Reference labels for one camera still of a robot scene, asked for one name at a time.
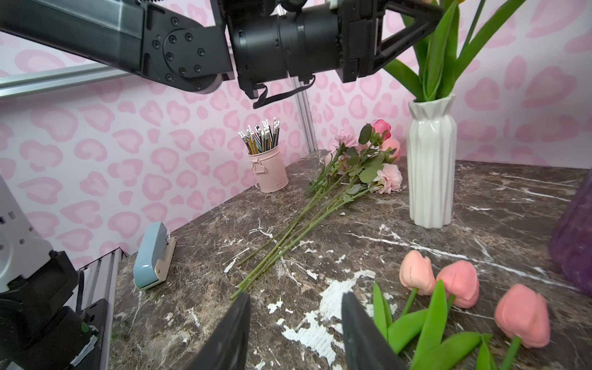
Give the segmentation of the pink carnation flower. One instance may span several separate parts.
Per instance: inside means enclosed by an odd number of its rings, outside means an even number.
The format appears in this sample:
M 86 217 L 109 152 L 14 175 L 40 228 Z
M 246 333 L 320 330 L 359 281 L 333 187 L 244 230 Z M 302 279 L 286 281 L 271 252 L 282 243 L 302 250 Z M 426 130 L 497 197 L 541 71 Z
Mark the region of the pink carnation flower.
M 329 165 L 335 158 L 342 159 L 347 156 L 350 149 L 355 149 L 359 144 L 359 139 L 354 134 L 341 131 L 328 142 L 328 154 L 324 157 L 324 164 Z

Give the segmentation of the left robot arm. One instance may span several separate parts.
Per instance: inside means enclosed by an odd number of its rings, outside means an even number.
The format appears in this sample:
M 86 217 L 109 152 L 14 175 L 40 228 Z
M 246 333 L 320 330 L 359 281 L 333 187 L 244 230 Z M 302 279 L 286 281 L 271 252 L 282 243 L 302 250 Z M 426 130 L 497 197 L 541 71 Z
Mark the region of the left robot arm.
M 3 32 L 147 80 L 208 94 L 224 81 L 260 108 L 278 101 L 268 83 L 319 72 L 343 83 L 370 76 L 439 25 L 443 10 L 420 1 L 214 1 L 215 23 L 156 1 L 4 1 Z

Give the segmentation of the magenta rose stem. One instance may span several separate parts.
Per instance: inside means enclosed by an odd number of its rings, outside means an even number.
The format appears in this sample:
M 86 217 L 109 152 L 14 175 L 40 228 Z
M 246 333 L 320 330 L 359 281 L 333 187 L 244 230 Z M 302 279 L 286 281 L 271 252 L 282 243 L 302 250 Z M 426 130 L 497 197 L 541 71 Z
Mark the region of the magenta rose stem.
M 365 124 L 356 137 L 359 139 L 359 144 L 355 149 L 350 149 L 347 156 L 342 157 L 341 160 L 335 158 L 329 165 L 325 165 L 323 159 L 323 166 L 319 176 L 311 182 L 308 188 L 311 199 L 317 194 L 318 189 L 325 183 L 325 180 L 334 177 L 336 174 L 344 174 L 353 170 L 354 167 L 368 168 L 385 163 L 397 165 L 396 162 L 400 158 L 400 143 L 392 136 L 392 127 L 385 120 L 376 120 L 373 123 Z M 300 209 L 296 216 L 302 212 L 305 206 Z M 280 232 L 265 245 L 249 254 L 240 264 L 247 263 L 264 249 L 270 250 L 272 243 L 276 241 Z

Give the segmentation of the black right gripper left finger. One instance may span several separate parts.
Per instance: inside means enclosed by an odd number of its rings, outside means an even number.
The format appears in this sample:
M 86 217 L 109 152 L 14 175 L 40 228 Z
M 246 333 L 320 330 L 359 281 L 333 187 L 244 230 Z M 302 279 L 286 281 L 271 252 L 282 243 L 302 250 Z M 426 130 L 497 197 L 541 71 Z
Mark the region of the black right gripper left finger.
M 245 369 L 250 320 L 251 298 L 249 294 L 241 293 L 185 369 Z

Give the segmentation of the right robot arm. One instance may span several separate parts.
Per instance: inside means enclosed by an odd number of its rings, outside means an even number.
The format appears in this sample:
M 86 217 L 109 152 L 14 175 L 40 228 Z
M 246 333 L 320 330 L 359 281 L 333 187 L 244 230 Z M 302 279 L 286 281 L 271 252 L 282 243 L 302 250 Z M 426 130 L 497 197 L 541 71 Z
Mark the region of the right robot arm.
M 23 369 L 72 369 L 93 353 L 100 331 L 65 306 L 80 283 L 63 251 L 29 222 L 1 176 L 1 360 Z M 186 369 L 245 369 L 251 299 L 242 293 Z M 408 369 L 357 297 L 342 297 L 349 369 Z

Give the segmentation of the large pink peony stem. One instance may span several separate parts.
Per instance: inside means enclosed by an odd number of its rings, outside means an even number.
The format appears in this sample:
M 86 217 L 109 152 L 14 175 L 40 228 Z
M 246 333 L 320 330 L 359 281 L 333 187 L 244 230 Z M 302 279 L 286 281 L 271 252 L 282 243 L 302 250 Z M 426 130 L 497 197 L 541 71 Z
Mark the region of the large pink peony stem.
M 267 254 L 238 284 L 231 300 L 247 292 L 285 254 L 300 245 L 307 234 L 338 209 L 367 194 L 392 194 L 399 192 L 401 187 L 402 172 L 394 163 L 368 168 L 356 166 L 344 174 L 327 178 L 311 202 L 280 232 Z

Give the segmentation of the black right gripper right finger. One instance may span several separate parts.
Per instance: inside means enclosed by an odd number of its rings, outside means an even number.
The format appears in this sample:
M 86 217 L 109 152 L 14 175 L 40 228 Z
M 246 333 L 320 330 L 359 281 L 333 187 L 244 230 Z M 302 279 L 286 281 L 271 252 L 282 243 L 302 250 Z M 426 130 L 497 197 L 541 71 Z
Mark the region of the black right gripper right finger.
M 342 297 L 342 329 L 348 369 L 407 369 L 353 292 Z

